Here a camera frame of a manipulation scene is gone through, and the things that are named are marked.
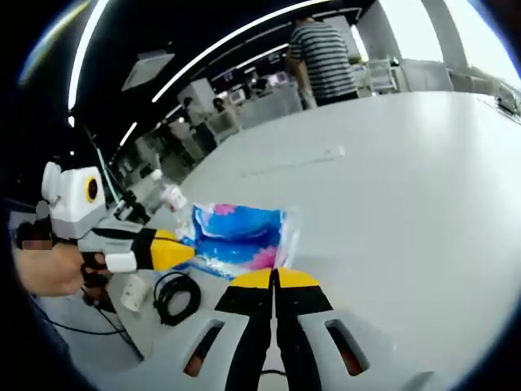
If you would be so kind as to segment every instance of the plastic bag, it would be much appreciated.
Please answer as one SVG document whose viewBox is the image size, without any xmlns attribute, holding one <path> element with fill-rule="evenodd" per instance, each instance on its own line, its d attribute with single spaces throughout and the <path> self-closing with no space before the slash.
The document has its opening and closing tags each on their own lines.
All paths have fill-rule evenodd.
<svg viewBox="0 0 521 391">
<path fill-rule="evenodd" d="M 252 270 L 290 267 L 300 235 L 295 210 L 230 204 L 195 205 L 191 265 L 227 279 Z"/>
</svg>

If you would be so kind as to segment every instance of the person's hand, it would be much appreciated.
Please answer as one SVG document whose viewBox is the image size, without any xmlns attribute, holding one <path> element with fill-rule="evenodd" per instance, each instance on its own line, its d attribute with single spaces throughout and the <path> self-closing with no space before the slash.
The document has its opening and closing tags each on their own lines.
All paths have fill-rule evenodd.
<svg viewBox="0 0 521 391">
<path fill-rule="evenodd" d="M 14 255 L 22 284 L 31 293 L 49 297 L 67 296 L 83 286 L 80 270 L 83 256 L 74 245 L 56 244 L 52 249 L 16 250 Z M 96 255 L 96 261 L 105 263 L 102 254 Z"/>
</svg>

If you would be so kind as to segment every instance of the striped shirt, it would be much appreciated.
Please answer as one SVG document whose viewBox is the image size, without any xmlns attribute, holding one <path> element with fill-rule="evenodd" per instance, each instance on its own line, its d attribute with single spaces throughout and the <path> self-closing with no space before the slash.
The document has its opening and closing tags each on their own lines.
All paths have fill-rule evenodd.
<svg viewBox="0 0 521 391">
<path fill-rule="evenodd" d="M 334 98 L 357 90 L 348 48 L 333 26 L 310 21 L 297 27 L 291 35 L 290 57 L 305 62 L 316 99 Z"/>
</svg>

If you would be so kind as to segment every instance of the office desk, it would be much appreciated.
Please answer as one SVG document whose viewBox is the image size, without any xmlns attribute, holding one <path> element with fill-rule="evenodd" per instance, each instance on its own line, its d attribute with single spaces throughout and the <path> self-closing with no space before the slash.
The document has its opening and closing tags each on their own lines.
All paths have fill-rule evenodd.
<svg viewBox="0 0 521 391">
<path fill-rule="evenodd" d="M 242 132 L 183 186 L 194 202 L 299 208 L 294 267 L 457 379 L 519 299 L 520 147 L 521 128 L 475 95 L 385 95 Z"/>
</svg>

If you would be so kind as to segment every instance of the window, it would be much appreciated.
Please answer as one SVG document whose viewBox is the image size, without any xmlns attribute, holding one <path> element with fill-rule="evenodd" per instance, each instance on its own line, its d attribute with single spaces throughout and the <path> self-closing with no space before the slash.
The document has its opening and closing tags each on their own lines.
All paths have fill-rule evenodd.
<svg viewBox="0 0 521 391">
<path fill-rule="evenodd" d="M 440 43 L 422 0 L 380 0 L 404 59 L 443 61 Z"/>
<path fill-rule="evenodd" d="M 445 3 L 462 39 L 469 66 L 500 77 L 513 87 L 521 87 L 508 52 L 479 12 L 467 0 L 445 0 Z"/>
<path fill-rule="evenodd" d="M 364 63 L 366 61 L 369 61 L 369 56 L 367 55 L 367 51 L 366 51 L 366 45 L 364 45 L 364 42 L 361 40 L 361 36 L 360 36 L 360 33 L 358 32 L 357 26 L 351 27 L 351 34 L 355 40 L 355 43 L 357 44 L 357 48 L 358 48 L 358 51 L 360 52 L 361 60 Z"/>
</svg>

